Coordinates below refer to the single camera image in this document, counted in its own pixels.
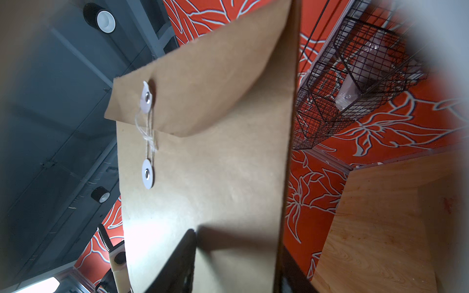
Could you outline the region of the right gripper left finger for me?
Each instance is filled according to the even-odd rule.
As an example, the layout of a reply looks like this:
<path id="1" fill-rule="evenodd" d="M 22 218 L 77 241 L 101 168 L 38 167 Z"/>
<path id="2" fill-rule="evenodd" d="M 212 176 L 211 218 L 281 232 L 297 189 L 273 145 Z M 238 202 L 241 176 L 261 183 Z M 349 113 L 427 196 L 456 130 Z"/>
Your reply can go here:
<path id="1" fill-rule="evenodd" d="M 145 292 L 191 293 L 194 281 L 196 248 L 196 232 L 189 229 Z"/>

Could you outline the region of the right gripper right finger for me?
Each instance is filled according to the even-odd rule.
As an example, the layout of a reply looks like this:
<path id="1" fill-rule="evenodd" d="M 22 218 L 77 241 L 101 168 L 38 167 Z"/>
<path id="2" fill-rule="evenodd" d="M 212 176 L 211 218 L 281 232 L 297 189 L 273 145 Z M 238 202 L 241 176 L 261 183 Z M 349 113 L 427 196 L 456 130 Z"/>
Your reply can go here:
<path id="1" fill-rule="evenodd" d="M 295 262 L 286 247 L 282 253 L 282 293 L 318 293 Z"/>

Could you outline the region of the kraft file bag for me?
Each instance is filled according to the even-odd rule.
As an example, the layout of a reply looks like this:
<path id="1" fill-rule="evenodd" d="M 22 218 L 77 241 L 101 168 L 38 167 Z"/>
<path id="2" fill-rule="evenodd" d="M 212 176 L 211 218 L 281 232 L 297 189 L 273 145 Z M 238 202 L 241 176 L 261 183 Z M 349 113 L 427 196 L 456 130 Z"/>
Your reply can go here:
<path id="1" fill-rule="evenodd" d="M 132 290 L 197 235 L 192 291 L 278 293 L 300 1 L 269 4 L 114 79 Z"/>

